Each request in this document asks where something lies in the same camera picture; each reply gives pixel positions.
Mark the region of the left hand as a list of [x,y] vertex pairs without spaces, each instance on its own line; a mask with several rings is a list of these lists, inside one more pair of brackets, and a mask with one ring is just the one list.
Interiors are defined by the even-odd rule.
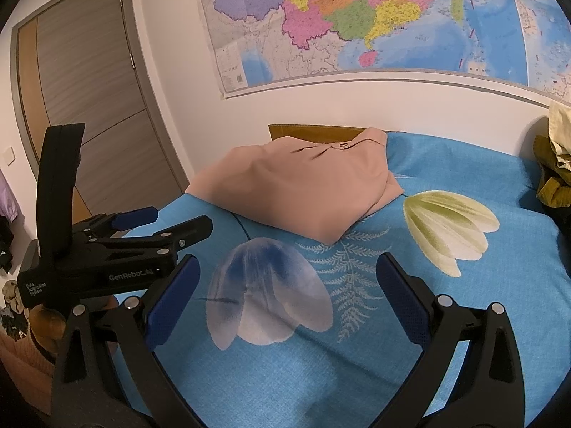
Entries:
[[26,353],[53,363],[65,328],[66,319],[57,311],[46,309],[43,305],[35,306],[28,315]]

